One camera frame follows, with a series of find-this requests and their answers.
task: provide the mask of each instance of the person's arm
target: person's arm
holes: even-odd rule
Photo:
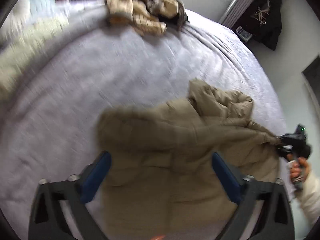
[[[300,201],[300,207],[308,218],[311,225],[314,225],[320,216],[320,179],[311,171],[305,158],[299,158],[299,163],[305,168],[303,190],[296,192]],[[293,180],[301,172],[299,165],[294,162],[290,168],[290,178]]]

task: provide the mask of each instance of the human hand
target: human hand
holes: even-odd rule
[[[292,154],[288,154],[287,158],[289,160],[293,160]],[[290,179],[291,179],[291,182],[294,182],[296,180],[296,178],[299,177],[302,174],[302,169],[301,169],[300,166],[305,168],[304,172],[303,172],[303,181],[305,181],[307,179],[308,175],[309,175],[310,165],[307,162],[307,160],[304,157],[299,157],[298,158],[298,162],[299,162],[299,164],[296,161],[291,163],[291,166],[290,166]]]

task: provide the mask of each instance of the black fabric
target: black fabric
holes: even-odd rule
[[[247,32],[252,33],[255,40],[262,42],[272,50],[276,50],[282,29],[281,5],[282,0],[270,0],[269,15],[264,14],[266,24],[261,25],[260,21],[253,18],[252,15],[258,10],[258,7],[260,9],[266,8],[268,6],[268,0],[254,0],[240,17],[235,27],[241,26]]]

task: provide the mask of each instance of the brown jacket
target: brown jacket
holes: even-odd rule
[[[112,155],[103,189],[110,234],[155,236],[228,219],[236,205],[211,168],[214,151],[242,173],[274,181],[278,141],[252,121],[252,108],[241,92],[192,80],[188,98],[107,109],[98,138]]]

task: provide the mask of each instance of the folded clothing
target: folded clothing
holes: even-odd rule
[[[107,109],[98,122],[112,155],[103,187],[107,231],[152,237],[230,218],[213,152],[258,180],[274,181],[278,139],[251,119],[253,100],[192,80],[189,95],[154,108]]]
[[[110,22],[113,24],[132,23],[134,29],[143,35],[151,33],[162,35],[166,24],[156,16],[176,20],[178,28],[186,20],[185,8],[180,0],[105,0],[110,10]]]

